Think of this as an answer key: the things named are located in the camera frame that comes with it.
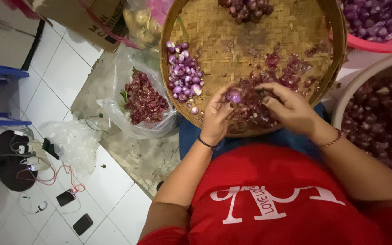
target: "round bamboo basket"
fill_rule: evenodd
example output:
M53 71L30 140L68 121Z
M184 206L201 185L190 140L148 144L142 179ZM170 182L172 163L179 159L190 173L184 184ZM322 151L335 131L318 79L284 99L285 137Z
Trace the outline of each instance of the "round bamboo basket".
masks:
M191 123L202 127L203 115L190 113L194 106L203 111L220 87L240 78L248 79L255 65L266 69L265 54L272 53L277 43L281 43L278 67L286 66L287 58L292 53L314 67L302 75L299 90L305 91L303 81L309 76L321 76L320 83L315 83L308 93L307 99L315 106L330 89L334 78L341 68L346 50L346 26L336 1L327 0L272 0L274 12L264 15L258 23L238 25L229 14L229 10L218 5L217 0L177 0L173 3L166 18L161 39L161 72L165 86L169 82L169 64L166 42L176 44L189 43L191 57L199 56L199 66L204 71L202 95L193 97L192 106L181 104L173 99L172 92L167 90L177 110ZM329 44L329 31L333 30L333 53L320 53L307 58L304 52L320 41ZM249 137L265 134L280 129L256 128L240 133L229 133L228 137Z

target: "pile of shallot skins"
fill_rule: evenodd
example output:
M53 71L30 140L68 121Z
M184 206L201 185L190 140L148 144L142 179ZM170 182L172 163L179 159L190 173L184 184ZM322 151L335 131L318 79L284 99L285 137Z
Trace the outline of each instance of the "pile of shallot skins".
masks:
M349 33L371 42L392 39L392 0L342 0Z
M273 13L269 0L218 0L220 6L228 8L238 24L249 21L258 22L264 14Z
M152 87L146 73L133 69L132 81L125 84L128 98L125 109L131 111L131 123L156 123L163 120L163 113L169 108L166 99Z
M197 59L190 57L187 50L188 43L175 45L172 41L167 41L166 47L171 53L169 56L169 83L167 87L173 92L173 97L183 104L189 98L202 94L204 73L199 67ZM190 112L198 114L199 109L193 107Z
M392 77L367 81L347 104L347 139L392 169Z
M276 76L279 70L278 64L281 60L278 52L280 44L276 45L272 54L267 54L266 70L250 73L249 80L240 80L237 88L233 88L226 94L226 100L237 104L238 109L232 114L234 123L230 126L230 133L240 133L251 129L271 128L277 125L275 119L270 116L269 109L262 103L267 95L266 92L257 92L255 86L262 83L277 82L295 92L300 92L299 82L301 76L313 68L311 64L299 58L298 54L291 54L287 59L286 68L282 69L282 75ZM311 91L310 86L319 78L308 76L305 80L305 92L300 92L306 96Z

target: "person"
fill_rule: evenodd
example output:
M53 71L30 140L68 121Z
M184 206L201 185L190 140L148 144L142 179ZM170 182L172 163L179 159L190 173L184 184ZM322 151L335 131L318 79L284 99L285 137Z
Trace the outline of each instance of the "person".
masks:
M291 132L286 137L299 135L306 143L306 136L321 159L309 156L310 147L295 150L286 141L231 141L212 160L217 151L210 146L224 141L236 109L225 101L227 89L212 97L200 140L192 140L155 195L139 245L392 244L392 170L284 86L255 89L274 95L263 103ZM180 129L180 146L194 131Z

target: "black phone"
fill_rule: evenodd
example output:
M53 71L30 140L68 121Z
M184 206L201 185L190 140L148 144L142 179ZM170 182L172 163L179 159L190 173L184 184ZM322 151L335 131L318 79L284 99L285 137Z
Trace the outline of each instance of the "black phone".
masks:
M57 201L58 204L62 207L68 203L70 203L71 201L75 200L75 196L72 194L73 190L69 189L63 193L61 193L60 195L57 196Z
M91 225L93 225L93 220L88 214L84 214L72 227L77 235L81 236Z

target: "power strip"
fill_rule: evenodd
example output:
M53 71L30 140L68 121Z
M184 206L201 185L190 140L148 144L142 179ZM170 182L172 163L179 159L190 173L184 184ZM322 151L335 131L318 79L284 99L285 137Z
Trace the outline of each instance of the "power strip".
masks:
M28 144L28 152L29 153L36 153L36 156L39 157L39 164L42 165L42 167L38 170L47 170L51 165L49 165L49 159L46 156L45 150L42 149L42 144L38 140L32 140Z

